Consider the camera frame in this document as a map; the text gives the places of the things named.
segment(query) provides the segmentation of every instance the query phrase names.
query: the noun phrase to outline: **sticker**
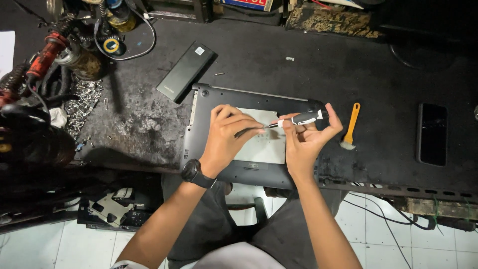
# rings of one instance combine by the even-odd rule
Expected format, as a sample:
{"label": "sticker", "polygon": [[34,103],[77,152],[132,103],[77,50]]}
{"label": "sticker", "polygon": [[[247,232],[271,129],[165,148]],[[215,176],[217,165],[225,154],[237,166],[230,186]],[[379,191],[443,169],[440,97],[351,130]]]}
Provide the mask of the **sticker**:
{"label": "sticker", "polygon": [[201,55],[204,52],[204,49],[201,47],[197,47],[197,49],[194,52],[196,52],[198,55]]}

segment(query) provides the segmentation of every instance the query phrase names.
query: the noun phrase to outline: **pile of screws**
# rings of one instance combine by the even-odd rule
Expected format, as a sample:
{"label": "pile of screws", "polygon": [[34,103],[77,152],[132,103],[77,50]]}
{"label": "pile of screws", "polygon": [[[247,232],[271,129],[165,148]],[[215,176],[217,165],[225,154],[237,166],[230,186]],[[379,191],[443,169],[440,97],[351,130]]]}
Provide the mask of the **pile of screws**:
{"label": "pile of screws", "polygon": [[69,101],[65,107],[68,117],[66,130],[75,140],[78,139],[87,116],[93,111],[99,102],[99,98],[103,95],[101,93],[103,90],[101,82],[102,80],[83,81],[75,77],[72,83],[71,92],[79,96],[80,100]]}

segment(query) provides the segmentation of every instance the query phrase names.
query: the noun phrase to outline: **black smartphone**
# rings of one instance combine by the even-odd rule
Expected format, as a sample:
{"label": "black smartphone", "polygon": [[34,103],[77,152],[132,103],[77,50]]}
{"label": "black smartphone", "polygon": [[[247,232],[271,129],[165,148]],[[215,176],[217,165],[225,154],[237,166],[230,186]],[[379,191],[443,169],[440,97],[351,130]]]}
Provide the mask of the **black smartphone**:
{"label": "black smartphone", "polygon": [[435,166],[446,165],[447,129],[446,107],[420,104],[416,153],[418,162]]}

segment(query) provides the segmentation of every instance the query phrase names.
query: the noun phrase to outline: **black watch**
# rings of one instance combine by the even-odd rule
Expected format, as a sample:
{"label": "black watch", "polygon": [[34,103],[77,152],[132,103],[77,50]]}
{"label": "black watch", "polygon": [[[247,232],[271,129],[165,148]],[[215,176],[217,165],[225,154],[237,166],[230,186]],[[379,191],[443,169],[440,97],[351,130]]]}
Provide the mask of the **black watch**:
{"label": "black watch", "polygon": [[201,163],[196,159],[191,159],[183,167],[181,177],[184,181],[196,184],[199,187],[210,189],[216,182],[216,179],[210,179],[201,172]]}

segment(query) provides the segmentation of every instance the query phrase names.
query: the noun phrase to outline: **workbench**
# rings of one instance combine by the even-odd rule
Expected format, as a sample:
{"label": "workbench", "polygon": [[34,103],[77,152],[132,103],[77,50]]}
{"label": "workbench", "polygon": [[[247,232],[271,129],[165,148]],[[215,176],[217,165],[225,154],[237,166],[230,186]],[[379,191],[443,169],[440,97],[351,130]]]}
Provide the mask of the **workbench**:
{"label": "workbench", "polygon": [[[14,9],[0,9],[7,22],[1,30],[17,32],[14,61],[19,63],[43,46],[46,30],[35,28],[36,20],[27,15],[22,15],[23,20],[15,17]],[[202,83],[334,106],[344,131],[321,152],[322,186],[349,189],[350,182],[361,182],[366,184],[361,192],[436,195],[449,200],[463,195],[469,201],[478,200],[478,122],[473,113],[478,101],[476,61],[457,57],[450,69],[426,73],[396,61],[386,44],[357,38],[230,20],[209,24],[159,20],[154,27],[158,37],[154,50],[118,62],[104,79],[103,97],[109,99],[109,108],[99,103],[89,115],[82,138],[90,135],[95,148],[88,143],[77,158],[114,168],[177,172],[193,93],[178,105],[154,87],[197,40],[218,54]],[[150,40],[145,25],[127,34],[132,52],[146,49]],[[361,104],[354,131],[357,147],[347,151],[338,142],[355,102]],[[448,108],[444,168],[416,161],[421,102]],[[370,184],[391,187],[371,190]]]}

